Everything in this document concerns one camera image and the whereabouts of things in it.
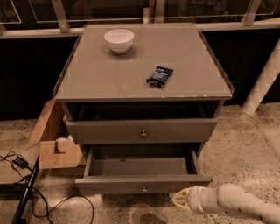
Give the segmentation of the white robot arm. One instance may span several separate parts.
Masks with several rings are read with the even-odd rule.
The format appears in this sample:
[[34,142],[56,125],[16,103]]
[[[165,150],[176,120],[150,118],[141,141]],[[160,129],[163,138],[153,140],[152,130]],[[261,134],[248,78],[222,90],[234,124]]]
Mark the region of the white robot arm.
[[193,186],[177,192],[172,202],[195,214],[220,214],[251,218],[264,224],[280,224],[280,206],[257,198],[234,184],[216,188]]

